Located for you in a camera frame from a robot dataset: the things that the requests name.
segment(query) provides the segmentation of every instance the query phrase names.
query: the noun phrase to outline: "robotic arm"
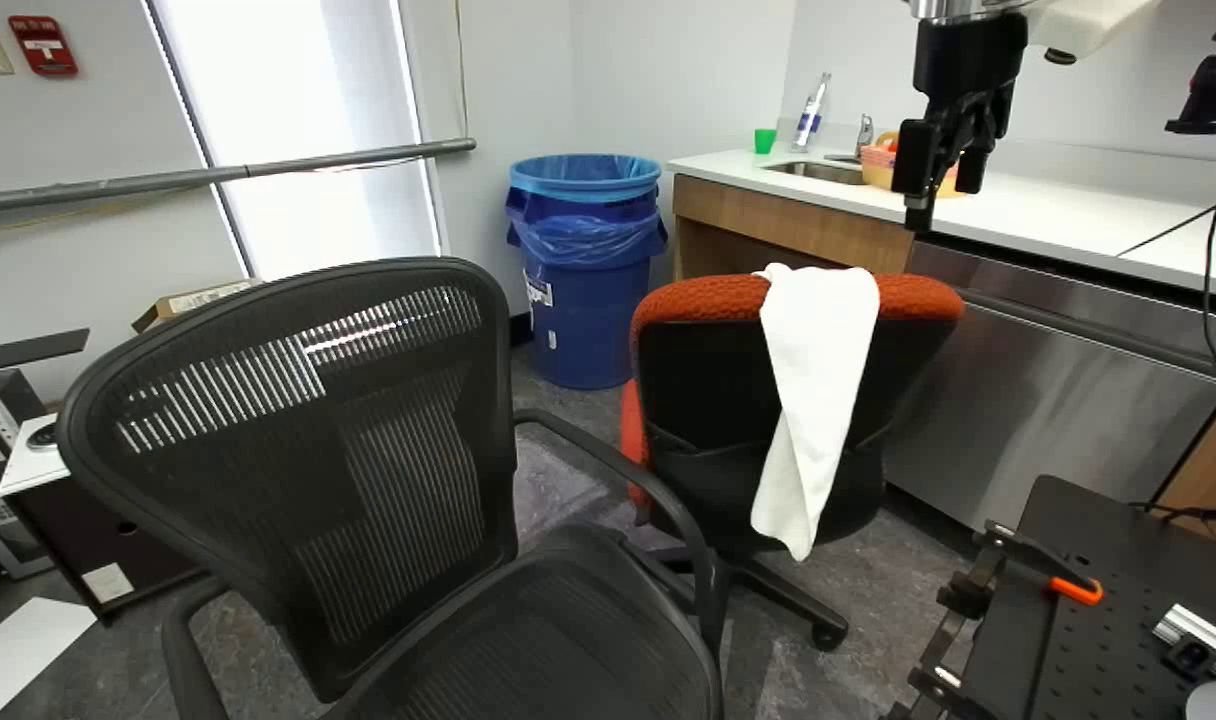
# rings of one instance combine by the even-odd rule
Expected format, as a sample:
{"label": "robotic arm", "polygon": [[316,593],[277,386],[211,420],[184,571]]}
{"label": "robotic arm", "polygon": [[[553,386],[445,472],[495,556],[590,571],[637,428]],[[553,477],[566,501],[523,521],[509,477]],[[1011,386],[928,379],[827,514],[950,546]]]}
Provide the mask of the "robotic arm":
{"label": "robotic arm", "polygon": [[925,121],[900,125],[892,186],[910,227],[932,227],[943,170],[962,164],[962,191],[982,191],[986,164],[1008,135],[1011,89],[1030,44],[1054,63],[1078,63],[1158,0],[910,0],[920,20],[915,92]]}

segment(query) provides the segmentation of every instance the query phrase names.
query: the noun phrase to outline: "black chair backrest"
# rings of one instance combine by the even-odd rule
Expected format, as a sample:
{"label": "black chair backrest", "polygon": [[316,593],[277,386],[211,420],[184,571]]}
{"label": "black chair backrest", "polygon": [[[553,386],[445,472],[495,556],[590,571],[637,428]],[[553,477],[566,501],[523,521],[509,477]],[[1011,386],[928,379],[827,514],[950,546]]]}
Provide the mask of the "black chair backrest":
{"label": "black chair backrest", "polygon": [[[878,319],[822,541],[847,534],[880,511],[880,436],[953,326],[958,316],[884,311]],[[637,379],[649,465],[679,492],[715,546],[761,544],[750,509],[780,417],[761,319],[643,324]]]}
{"label": "black chair backrest", "polygon": [[59,453],[249,596],[337,698],[517,556],[509,302],[460,258],[260,285],[95,361]]}

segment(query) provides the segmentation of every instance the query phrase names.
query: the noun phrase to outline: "office chair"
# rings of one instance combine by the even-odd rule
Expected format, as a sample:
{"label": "office chair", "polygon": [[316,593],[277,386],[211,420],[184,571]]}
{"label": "office chair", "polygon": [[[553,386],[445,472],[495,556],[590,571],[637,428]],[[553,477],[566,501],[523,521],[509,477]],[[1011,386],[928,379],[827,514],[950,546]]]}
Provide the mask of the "office chair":
{"label": "office chair", "polygon": [[[750,522],[780,417],[761,330],[764,292],[761,275],[699,275],[643,297],[632,319],[637,379],[622,397],[622,449],[691,509],[734,584],[741,578],[804,614],[817,646],[841,646],[847,621],[756,564],[756,552],[780,546]],[[880,275],[880,319],[822,541],[841,541],[880,511],[884,431],[962,316],[963,302],[950,285]],[[649,486],[632,486],[632,505],[667,526]]]}
{"label": "office chair", "polygon": [[[601,526],[517,556],[511,420],[656,492],[699,564],[696,600]],[[719,716],[715,556],[649,472],[511,412],[509,302],[472,264],[328,268],[169,319],[76,379],[59,453],[218,576],[165,624],[179,716],[224,716],[187,635],[224,584],[337,698],[328,716]]]}

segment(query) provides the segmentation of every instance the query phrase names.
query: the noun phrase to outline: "chair armrest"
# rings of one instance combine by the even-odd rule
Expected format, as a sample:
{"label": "chair armrest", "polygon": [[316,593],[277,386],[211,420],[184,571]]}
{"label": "chair armrest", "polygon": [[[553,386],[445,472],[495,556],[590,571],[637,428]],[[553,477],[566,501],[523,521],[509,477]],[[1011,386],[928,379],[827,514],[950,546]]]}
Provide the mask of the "chair armrest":
{"label": "chair armrest", "polygon": [[199,578],[169,606],[162,628],[169,686],[179,720],[228,720],[222,693],[210,675],[204,651],[187,628],[187,621],[222,593],[228,587],[218,576]]}
{"label": "chair armrest", "polygon": [[604,441],[597,441],[593,431],[543,412],[543,409],[517,409],[517,424],[539,424],[553,436],[562,436],[566,442],[579,449],[583,457],[593,457],[597,465],[604,465],[625,492],[630,483],[639,483],[665,511],[667,521],[679,526],[689,556],[691,556],[691,587],[696,587],[696,624],[699,635],[711,651],[719,651],[719,632],[724,632],[724,564],[719,556],[705,544],[699,522],[691,521],[691,511],[686,509],[686,501],[665,486],[665,478],[656,478],[654,472],[643,472],[639,465],[625,461],[617,449],[608,449]]}

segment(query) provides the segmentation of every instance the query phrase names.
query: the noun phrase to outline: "window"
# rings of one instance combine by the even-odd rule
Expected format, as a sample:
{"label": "window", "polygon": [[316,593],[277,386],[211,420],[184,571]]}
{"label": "window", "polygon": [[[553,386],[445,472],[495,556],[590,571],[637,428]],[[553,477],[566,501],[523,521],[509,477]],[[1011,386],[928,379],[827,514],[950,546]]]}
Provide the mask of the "window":
{"label": "window", "polygon": [[[148,0],[210,164],[425,140],[397,0]],[[252,275],[433,256],[425,161],[224,184]]]}

